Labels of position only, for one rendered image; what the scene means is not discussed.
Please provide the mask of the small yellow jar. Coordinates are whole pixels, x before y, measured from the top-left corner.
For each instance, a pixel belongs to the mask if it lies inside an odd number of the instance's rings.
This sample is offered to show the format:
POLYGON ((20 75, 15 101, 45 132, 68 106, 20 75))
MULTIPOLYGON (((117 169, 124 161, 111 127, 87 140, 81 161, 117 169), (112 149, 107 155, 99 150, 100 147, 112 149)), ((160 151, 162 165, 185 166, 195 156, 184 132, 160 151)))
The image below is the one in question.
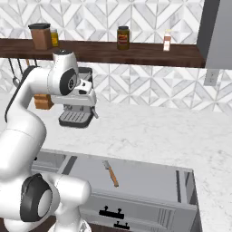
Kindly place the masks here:
POLYGON ((59 39, 58 39, 58 32, 56 29, 51 29, 51 40, 52 40, 52 45, 53 47, 58 47, 59 46, 59 39))

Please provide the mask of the hanging dark utensil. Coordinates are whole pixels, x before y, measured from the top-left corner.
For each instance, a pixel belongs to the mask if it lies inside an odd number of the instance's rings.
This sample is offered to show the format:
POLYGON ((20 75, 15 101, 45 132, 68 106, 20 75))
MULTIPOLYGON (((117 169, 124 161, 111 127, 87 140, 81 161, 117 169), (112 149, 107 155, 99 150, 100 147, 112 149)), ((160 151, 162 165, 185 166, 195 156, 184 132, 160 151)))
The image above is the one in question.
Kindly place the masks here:
POLYGON ((23 68, 22 68, 22 65, 21 65, 21 62, 20 62, 20 59, 19 59, 19 58, 17 58, 17 62, 18 62, 18 66, 19 66, 20 72, 21 72, 21 74, 22 74, 22 76, 23 76, 24 71, 23 71, 23 68))

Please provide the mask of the white wall socket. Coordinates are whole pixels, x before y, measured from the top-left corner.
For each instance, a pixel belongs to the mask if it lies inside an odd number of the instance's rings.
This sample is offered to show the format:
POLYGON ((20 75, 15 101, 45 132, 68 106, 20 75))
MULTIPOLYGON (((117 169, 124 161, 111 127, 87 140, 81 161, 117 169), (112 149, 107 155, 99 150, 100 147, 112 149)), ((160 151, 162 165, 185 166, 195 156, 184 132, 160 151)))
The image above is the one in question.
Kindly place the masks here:
POLYGON ((218 75, 219 75, 218 69, 207 69, 204 85, 215 86, 218 81, 218 75))

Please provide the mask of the grey open drawer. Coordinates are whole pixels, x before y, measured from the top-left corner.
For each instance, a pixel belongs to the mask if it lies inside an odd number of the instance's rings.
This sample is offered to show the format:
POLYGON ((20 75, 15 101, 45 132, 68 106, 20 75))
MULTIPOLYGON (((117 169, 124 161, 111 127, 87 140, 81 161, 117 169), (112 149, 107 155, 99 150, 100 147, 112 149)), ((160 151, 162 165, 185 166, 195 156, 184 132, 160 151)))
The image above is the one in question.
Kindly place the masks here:
POLYGON ((92 194, 80 211, 92 225, 114 227, 120 221, 130 226, 130 230, 123 229, 125 232, 203 232, 191 169, 42 150, 33 170, 89 181, 92 194), (119 182, 117 188, 103 160, 109 161, 119 182), (113 212, 120 208, 124 219, 100 216, 99 211, 105 206, 113 212))

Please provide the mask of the brown canister with black lid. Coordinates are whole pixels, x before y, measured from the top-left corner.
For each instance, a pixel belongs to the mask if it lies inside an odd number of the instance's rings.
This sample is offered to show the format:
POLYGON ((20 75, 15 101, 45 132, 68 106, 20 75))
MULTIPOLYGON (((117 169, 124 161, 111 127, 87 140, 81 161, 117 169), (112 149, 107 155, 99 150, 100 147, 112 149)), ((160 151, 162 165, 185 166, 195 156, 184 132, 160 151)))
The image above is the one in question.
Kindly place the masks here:
POLYGON ((52 47, 50 24, 36 23, 28 25, 36 50, 46 51, 52 47))

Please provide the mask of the grey and black coffee machine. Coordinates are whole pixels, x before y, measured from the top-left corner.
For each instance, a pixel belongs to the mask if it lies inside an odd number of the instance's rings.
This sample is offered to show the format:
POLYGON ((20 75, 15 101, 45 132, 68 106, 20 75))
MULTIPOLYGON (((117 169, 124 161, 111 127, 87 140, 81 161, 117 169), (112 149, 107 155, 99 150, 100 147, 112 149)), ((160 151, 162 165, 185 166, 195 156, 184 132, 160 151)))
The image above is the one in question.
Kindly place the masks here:
MULTIPOLYGON (((89 94, 93 89, 92 68, 79 68, 80 84, 72 92, 89 94)), ((64 127, 87 128, 92 118, 99 118, 94 106, 63 104, 63 113, 59 117, 59 123, 64 127)))

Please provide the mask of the grey wall cupboard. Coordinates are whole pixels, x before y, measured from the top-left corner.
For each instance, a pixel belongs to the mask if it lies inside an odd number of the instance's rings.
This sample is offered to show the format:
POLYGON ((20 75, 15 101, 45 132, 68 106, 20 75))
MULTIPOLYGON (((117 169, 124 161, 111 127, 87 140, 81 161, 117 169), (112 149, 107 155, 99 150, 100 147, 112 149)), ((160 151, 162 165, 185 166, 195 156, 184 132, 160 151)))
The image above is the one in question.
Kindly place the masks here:
POLYGON ((232 0, 205 0, 197 47, 206 68, 232 70, 232 0))

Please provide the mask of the white and orange bottle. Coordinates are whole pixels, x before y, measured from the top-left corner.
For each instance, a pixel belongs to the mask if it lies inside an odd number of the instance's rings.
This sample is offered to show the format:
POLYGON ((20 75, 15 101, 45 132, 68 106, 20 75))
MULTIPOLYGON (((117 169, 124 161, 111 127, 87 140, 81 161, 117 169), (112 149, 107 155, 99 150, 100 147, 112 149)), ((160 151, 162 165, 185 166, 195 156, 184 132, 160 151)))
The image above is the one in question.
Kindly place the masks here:
POLYGON ((170 35, 170 29, 167 29, 164 34, 163 38, 163 51, 168 52, 170 50, 170 41, 171 41, 171 35, 170 35))

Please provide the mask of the dark jar with red label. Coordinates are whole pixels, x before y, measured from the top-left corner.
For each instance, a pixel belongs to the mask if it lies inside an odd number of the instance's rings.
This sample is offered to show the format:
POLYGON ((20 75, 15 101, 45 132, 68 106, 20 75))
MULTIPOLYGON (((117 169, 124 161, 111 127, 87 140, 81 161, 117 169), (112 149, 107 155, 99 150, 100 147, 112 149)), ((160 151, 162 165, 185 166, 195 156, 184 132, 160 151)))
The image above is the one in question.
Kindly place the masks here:
POLYGON ((128 50, 130 47, 130 29, 128 26, 119 26, 117 30, 117 48, 128 50))

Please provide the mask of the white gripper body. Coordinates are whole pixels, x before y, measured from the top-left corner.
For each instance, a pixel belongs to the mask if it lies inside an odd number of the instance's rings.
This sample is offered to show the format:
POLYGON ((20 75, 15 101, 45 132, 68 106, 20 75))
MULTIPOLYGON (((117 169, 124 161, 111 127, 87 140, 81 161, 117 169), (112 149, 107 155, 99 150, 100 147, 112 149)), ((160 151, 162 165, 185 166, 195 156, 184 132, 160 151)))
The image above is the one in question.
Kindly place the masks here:
POLYGON ((66 96, 52 95, 51 98, 52 102, 55 104, 94 106, 97 102, 94 90, 91 90, 89 94, 78 94, 77 92, 71 92, 66 96))

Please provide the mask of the dark wooden wall shelf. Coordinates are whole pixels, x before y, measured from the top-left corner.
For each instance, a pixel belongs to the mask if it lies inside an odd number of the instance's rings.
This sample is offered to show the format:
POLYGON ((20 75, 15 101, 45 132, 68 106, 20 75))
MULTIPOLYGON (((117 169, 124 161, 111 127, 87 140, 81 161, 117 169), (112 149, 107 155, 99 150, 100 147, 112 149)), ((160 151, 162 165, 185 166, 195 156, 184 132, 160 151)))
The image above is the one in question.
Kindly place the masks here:
MULTIPOLYGON (((79 62, 204 68, 205 60, 194 44, 172 44, 169 52, 162 43, 131 43, 121 51, 114 42, 60 41, 62 49, 73 51, 79 62)), ((31 39, 0 39, 0 58, 52 60, 55 48, 37 51, 31 39)))

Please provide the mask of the brown wooden block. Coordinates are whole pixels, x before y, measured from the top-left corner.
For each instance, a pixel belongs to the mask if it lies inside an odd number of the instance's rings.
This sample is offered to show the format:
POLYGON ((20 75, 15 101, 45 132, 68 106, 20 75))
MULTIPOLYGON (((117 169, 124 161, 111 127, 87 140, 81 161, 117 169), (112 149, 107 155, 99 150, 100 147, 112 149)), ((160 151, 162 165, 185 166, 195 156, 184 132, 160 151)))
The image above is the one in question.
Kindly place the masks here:
POLYGON ((34 104, 36 109, 50 110, 53 102, 50 94, 36 94, 34 96, 34 104))

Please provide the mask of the hanging grey ladle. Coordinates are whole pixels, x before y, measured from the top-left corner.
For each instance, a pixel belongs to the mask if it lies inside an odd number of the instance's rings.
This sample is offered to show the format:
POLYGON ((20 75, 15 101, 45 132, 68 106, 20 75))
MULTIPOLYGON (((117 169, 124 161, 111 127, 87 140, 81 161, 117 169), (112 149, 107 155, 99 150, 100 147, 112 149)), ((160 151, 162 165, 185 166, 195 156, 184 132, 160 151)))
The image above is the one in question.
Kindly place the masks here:
POLYGON ((13 68, 11 58, 8 58, 8 62, 9 62, 9 64, 10 64, 11 71, 12 71, 12 74, 13 74, 13 76, 14 76, 14 78, 13 78, 13 84, 14 84, 14 86, 17 88, 17 87, 19 86, 19 84, 20 84, 20 80, 15 76, 15 70, 14 70, 14 68, 13 68))

